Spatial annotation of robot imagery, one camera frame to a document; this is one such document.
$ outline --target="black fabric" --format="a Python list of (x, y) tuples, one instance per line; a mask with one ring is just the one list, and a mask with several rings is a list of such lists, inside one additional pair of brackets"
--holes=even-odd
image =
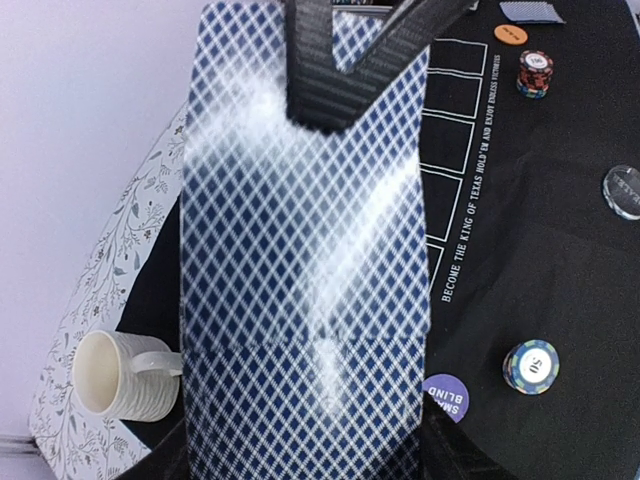
[[(466, 384), (460, 426), (519, 478), (631, 479), (640, 461), (640, 222), (606, 206), (601, 181), (617, 164), (640, 167), (640, 45), (625, 2), (554, 4), (567, 24), (527, 26), (524, 47), (494, 39), (504, 23), (497, 1), (481, 2), (447, 32), (488, 45), (476, 119), (433, 113), (443, 102), (468, 102), (456, 111), (472, 105), (429, 76), (431, 131), (421, 145), (433, 274), (427, 370)], [(446, 62), (445, 46), (458, 55), (449, 66), (473, 77), (479, 47), (436, 43), (432, 68)], [(555, 62), (545, 99), (516, 91), (525, 48)], [(456, 173), (470, 125), (466, 171)], [(501, 376), (509, 349), (532, 338), (551, 342), (561, 361), (556, 383), (538, 397)]]
[(304, 127), (342, 132), (473, 0), (400, 0), (385, 27), (348, 73), (333, 58), (329, 1), (286, 0), (287, 117)]
[(117, 480), (189, 480), (187, 430), (184, 419), (158, 446)]
[(487, 457), (428, 395), (422, 406), (420, 452), (426, 479), (518, 480)]
[[(180, 351), (180, 205), (176, 202), (136, 277), (116, 328), (119, 332), (158, 337), (174, 352)], [(147, 447), (158, 445), (184, 418), (182, 386), (178, 401), (159, 422), (123, 423)]]

